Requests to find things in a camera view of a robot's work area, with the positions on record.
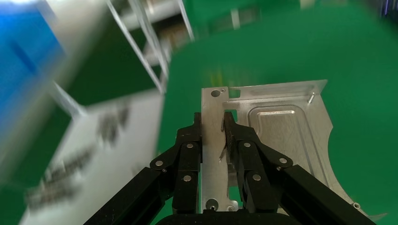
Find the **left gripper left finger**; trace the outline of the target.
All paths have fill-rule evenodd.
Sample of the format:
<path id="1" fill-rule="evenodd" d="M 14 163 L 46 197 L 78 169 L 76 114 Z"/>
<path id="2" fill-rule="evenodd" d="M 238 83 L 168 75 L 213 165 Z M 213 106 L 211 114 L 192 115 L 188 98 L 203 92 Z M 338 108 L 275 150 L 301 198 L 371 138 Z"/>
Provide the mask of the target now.
<path id="1" fill-rule="evenodd" d="M 175 144 L 144 167 L 86 222 L 87 225 L 149 225 L 172 199 L 172 215 L 159 225 L 186 225 L 199 211 L 201 114 L 177 131 Z"/>

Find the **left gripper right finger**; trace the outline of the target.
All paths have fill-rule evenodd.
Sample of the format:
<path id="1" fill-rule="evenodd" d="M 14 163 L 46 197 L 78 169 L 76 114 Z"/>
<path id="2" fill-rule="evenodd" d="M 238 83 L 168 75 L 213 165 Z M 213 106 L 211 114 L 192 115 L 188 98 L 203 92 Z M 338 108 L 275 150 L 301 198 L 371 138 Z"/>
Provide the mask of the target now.
<path id="1" fill-rule="evenodd" d="M 226 149 L 237 172 L 244 223 L 257 225 L 370 225 L 372 221 L 275 149 L 252 127 L 223 116 Z"/>

